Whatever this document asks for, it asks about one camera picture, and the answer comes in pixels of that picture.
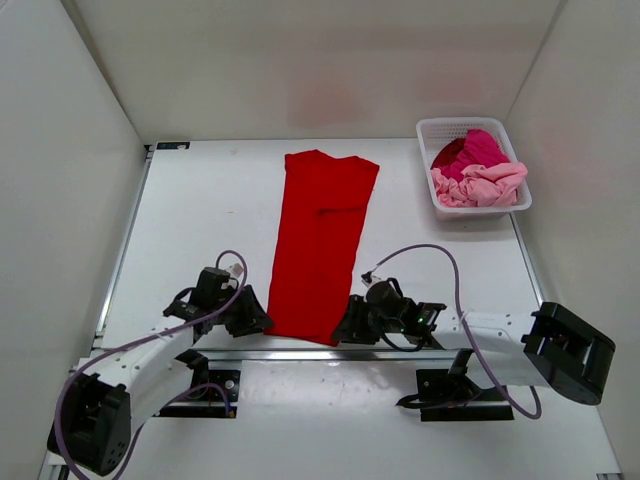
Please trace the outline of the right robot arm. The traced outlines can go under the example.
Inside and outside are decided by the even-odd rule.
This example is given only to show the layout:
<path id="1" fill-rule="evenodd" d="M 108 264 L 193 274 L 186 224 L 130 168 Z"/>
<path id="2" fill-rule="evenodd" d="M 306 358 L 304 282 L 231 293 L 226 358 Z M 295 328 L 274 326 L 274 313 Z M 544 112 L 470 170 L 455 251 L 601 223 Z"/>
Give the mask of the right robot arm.
<path id="1" fill-rule="evenodd" d="M 467 401 L 496 386 L 549 387 L 583 405 L 602 401 L 615 343 L 565 308 L 545 302 L 524 315 L 470 312 L 444 316 L 442 303 L 403 296 L 396 279 L 375 279 L 350 297 L 331 334 L 335 343 L 408 341 L 404 352 L 450 351 L 451 366 L 419 383 L 421 402 Z"/>

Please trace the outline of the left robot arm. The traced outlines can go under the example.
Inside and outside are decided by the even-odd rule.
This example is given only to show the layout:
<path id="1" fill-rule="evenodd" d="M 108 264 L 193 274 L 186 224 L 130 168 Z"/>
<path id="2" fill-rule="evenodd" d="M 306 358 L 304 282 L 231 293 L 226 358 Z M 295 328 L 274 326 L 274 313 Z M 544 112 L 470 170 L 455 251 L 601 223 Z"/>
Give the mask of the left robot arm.
<path id="1" fill-rule="evenodd" d="M 203 295 L 193 287 L 180 291 L 151 328 L 149 342 L 91 359 L 71 377 L 48 450 L 97 475 L 119 477 L 146 421 L 168 405 L 217 400 L 231 416 L 228 390 L 194 348 L 218 325 L 237 338 L 262 333 L 273 322 L 249 285 Z"/>

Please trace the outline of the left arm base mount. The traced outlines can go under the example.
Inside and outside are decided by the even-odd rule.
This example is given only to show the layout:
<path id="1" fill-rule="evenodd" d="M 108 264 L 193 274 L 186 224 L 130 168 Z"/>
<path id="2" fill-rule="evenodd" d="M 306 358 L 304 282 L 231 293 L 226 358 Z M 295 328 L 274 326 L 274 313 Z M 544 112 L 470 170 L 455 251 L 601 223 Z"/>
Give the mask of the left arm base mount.
<path id="1" fill-rule="evenodd" d="M 177 357 L 190 373 L 189 390 L 160 410 L 159 417 L 234 419 L 241 371 L 213 367 L 203 354 L 188 350 Z"/>

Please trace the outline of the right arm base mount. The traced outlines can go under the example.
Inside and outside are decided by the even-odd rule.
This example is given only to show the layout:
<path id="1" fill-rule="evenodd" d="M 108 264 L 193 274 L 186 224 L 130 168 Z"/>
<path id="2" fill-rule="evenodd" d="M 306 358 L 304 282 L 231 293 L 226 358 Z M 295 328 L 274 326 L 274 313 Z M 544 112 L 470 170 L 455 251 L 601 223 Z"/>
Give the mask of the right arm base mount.
<path id="1" fill-rule="evenodd" d="M 512 421 L 512 407 L 497 389 L 483 389 L 467 376 L 472 355 L 465 349 L 449 368 L 417 369 L 417 392 L 400 398 L 396 407 L 418 411 L 421 422 Z"/>

